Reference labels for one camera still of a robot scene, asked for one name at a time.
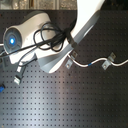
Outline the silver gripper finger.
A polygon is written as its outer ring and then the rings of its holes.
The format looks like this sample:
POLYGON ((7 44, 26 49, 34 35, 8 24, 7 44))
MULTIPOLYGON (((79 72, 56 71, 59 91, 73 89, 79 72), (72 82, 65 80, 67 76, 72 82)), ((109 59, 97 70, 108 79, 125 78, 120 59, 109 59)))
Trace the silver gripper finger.
POLYGON ((16 72, 20 73, 23 70, 22 66, 18 66, 16 72))
POLYGON ((21 82, 21 79, 17 76, 14 77, 14 83, 16 83, 17 85, 19 85, 21 82))

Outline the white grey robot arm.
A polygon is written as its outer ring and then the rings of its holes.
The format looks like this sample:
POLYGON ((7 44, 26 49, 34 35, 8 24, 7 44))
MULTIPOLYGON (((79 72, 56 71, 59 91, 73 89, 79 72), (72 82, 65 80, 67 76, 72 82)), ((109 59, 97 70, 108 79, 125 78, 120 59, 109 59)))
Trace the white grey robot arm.
POLYGON ((77 17, 68 28, 60 29, 44 11, 29 13, 19 25, 6 29, 1 58, 17 65, 14 82, 20 84, 22 72, 34 59, 46 73, 55 72, 65 58, 92 29, 105 0, 77 0, 77 17))

